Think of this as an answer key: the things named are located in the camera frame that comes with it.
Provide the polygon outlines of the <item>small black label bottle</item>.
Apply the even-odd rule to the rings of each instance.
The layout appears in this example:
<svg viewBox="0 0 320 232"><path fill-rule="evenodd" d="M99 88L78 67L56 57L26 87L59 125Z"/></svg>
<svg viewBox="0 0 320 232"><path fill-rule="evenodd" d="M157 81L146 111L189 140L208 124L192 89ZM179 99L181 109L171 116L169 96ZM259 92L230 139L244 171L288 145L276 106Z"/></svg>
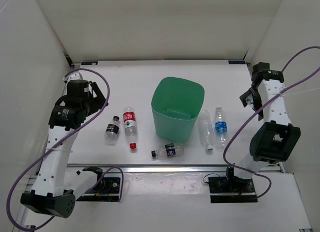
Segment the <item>small black label bottle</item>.
<svg viewBox="0 0 320 232"><path fill-rule="evenodd" d="M107 145L115 145L117 142L119 130L120 130L120 123L119 117L114 116L112 121L107 125L105 130L105 141Z"/></svg>

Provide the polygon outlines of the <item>blue label water bottle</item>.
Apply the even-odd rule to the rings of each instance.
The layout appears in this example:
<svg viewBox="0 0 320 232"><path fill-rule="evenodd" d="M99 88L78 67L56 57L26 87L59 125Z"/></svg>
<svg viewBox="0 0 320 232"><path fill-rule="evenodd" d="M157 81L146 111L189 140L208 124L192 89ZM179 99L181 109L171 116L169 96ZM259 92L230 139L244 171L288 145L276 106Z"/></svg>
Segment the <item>blue label water bottle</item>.
<svg viewBox="0 0 320 232"><path fill-rule="evenodd" d="M224 150L228 143L228 127L226 114L221 106L215 108L214 115L214 130L216 147L219 150Z"/></svg>

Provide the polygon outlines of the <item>clear unlabelled plastic bottle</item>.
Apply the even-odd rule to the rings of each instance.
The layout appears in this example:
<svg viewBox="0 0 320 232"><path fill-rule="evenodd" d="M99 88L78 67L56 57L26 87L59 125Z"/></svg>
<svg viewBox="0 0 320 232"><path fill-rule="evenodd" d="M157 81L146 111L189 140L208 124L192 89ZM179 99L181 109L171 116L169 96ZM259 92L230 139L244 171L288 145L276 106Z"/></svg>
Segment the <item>clear unlabelled plastic bottle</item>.
<svg viewBox="0 0 320 232"><path fill-rule="evenodd" d="M197 117L197 128L200 143L205 148L206 153L213 153L215 137L209 111L200 111Z"/></svg>

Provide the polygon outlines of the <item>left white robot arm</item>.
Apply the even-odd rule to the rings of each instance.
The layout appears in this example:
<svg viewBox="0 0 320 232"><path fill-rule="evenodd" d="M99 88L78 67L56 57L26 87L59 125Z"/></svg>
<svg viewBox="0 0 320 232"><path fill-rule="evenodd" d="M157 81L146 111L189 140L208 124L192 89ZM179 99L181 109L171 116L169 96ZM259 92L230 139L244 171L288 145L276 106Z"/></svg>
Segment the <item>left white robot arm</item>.
<svg viewBox="0 0 320 232"><path fill-rule="evenodd" d="M71 80L66 95L60 97L49 119L47 151L35 183L21 195L22 205L35 213L68 218L76 200L87 191L99 192L105 186L102 169L86 167L65 183L65 172L78 135L86 118L98 112L106 99L95 82Z"/></svg>

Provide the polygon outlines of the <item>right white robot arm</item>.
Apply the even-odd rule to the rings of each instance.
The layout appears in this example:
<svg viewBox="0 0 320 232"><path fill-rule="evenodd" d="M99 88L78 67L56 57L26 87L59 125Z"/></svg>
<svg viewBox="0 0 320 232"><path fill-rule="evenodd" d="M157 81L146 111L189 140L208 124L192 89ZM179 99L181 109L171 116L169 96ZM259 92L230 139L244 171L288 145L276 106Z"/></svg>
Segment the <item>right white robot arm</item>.
<svg viewBox="0 0 320 232"><path fill-rule="evenodd" d="M240 96L243 106L251 106L263 125L252 137L249 153L233 168L227 169L224 185L235 192L260 169L288 159L297 144L301 130L288 117L282 90L281 71L270 69L268 63L253 66L251 87Z"/></svg>

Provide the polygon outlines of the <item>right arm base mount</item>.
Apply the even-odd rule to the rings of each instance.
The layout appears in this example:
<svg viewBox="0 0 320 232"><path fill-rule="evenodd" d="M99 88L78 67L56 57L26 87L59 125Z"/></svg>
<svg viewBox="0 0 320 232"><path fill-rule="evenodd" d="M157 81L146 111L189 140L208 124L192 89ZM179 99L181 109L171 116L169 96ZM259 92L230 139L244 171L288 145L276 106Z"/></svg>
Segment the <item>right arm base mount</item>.
<svg viewBox="0 0 320 232"><path fill-rule="evenodd" d="M257 194L253 180L235 181L226 176L209 173L202 182L209 186L211 203L256 203Z"/></svg>

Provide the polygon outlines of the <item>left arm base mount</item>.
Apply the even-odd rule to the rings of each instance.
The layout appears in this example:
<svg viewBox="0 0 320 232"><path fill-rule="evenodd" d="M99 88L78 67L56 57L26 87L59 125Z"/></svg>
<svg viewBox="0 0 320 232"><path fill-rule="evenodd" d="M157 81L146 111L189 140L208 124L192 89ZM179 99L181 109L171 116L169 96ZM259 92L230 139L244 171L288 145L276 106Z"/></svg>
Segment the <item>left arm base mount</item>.
<svg viewBox="0 0 320 232"><path fill-rule="evenodd" d="M122 188L121 177L105 177L102 179L102 190L90 192L79 197L76 201L81 202L118 202Z"/></svg>

